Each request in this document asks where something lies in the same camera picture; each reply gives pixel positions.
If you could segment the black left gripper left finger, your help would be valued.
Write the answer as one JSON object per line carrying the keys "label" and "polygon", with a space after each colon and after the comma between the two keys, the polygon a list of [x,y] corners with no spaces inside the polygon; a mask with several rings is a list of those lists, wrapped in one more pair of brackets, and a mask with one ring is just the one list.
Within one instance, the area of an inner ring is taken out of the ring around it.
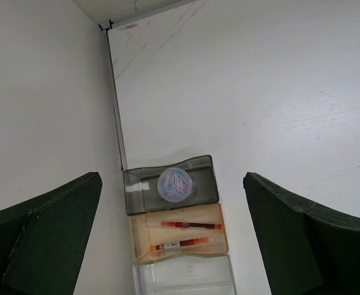
{"label": "black left gripper left finger", "polygon": [[86,173],[0,211],[0,294],[73,294],[102,179]]}

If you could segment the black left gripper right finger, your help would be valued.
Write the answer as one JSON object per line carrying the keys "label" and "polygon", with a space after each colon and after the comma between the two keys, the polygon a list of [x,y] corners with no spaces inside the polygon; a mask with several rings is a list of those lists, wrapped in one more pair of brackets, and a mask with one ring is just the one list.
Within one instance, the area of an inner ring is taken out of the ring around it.
{"label": "black left gripper right finger", "polygon": [[360,218],[257,173],[243,185],[272,294],[360,294]]}

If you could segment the red orange pen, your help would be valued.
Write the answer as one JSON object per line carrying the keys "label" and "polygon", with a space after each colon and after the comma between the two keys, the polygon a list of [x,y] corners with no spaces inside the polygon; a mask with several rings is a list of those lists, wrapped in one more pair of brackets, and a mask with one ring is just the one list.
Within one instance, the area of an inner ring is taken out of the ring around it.
{"label": "red orange pen", "polygon": [[162,243],[158,245],[150,246],[151,251],[163,251],[178,249],[189,246],[198,246],[198,245],[208,245],[216,243],[224,243],[225,239],[223,237],[202,237],[202,238],[192,238],[189,240],[180,240],[176,242]]}

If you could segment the clear paper clip jar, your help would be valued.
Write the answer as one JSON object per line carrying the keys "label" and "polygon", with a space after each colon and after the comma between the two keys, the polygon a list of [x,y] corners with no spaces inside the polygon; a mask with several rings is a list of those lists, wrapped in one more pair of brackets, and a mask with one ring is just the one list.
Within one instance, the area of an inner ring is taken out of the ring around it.
{"label": "clear paper clip jar", "polygon": [[168,168],[158,178],[159,195],[166,201],[178,203],[190,198],[196,184],[192,177],[181,168]]}

